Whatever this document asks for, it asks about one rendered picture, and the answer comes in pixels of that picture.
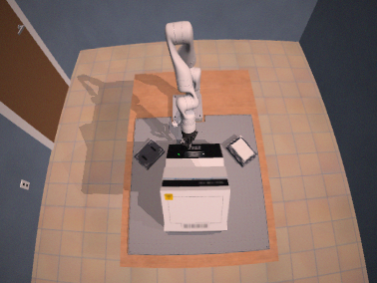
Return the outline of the black rectangular frame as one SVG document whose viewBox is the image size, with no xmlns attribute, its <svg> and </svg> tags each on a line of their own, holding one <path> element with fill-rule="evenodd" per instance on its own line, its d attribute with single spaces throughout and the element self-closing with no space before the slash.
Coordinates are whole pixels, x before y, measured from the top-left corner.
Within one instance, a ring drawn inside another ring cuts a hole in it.
<svg viewBox="0 0 377 283">
<path fill-rule="evenodd" d="M 253 155 L 248 158 L 246 161 L 243 161 L 239 156 L 238 154 L 232 149 L 231 145 L 235 142 L 237 142 L 239 139 L 242 139 L 250 148 L 251 150 L 253 151 Z M 227 148 L 226 148 L 230 153 L 231 155 L 236 159 L 236 161 L 242 166 L 244 167 L 246 164 L 248 164 L 250 161 L 253 160 L 254 157 L 257 156 L 257 153 L 254 151 L 254 149 L 246 142 L 246 140 L 243 138 L 243 137 L 238 137 L 236 140 L 232 141 L 230 144 L 227 145 Z M 233 154 L 232 154 L 233 153 Z M 238 161 L 238 160 L 239 161 Z"/>
</svg>

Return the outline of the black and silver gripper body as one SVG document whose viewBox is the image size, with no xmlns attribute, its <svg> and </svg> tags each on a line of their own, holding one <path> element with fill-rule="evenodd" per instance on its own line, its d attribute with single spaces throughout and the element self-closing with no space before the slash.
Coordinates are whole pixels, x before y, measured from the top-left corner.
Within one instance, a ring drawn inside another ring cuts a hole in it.
<svg viewBox="0 0 377 283">
<path fill-rule="evenodd" d="M 195 134 L 195 131 L 193 133 L 190 133 L 190 134 L 186 134 L 186 133 L 184 133 L 182 131 L 182 135 L 183 135 L 184 141 L 186 141 L 186 142 L 188 141 L 188 138 L 191 139 L 191 137 L 194 136 L 194 134 Z"/>
</svg>

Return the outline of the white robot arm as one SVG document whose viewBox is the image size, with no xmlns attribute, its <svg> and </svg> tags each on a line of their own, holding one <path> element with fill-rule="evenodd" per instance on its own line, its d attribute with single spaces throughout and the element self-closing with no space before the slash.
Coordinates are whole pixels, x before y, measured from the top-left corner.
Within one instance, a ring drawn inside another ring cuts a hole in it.
<svg viewBox="0 0 377 283">
<path fill-rule="evenodd" d="M 173 127 L 182 127 L 186 134 L 195 131 L 195 114 L 193 109 L 199 106 L 200 68 L 195 68 L 192 26 L 189 21 L 168 23 L 165 35 L 175 69 L 178 90 L 186 93 L 176 100 L 180 116 L 172 122 Z M 182 45 L 182 43 L 188 43 Z M 176 49 L 176 45 L 181 45 Z M 190 94 L 189 94 L 190 93 Z"/>
</svg>

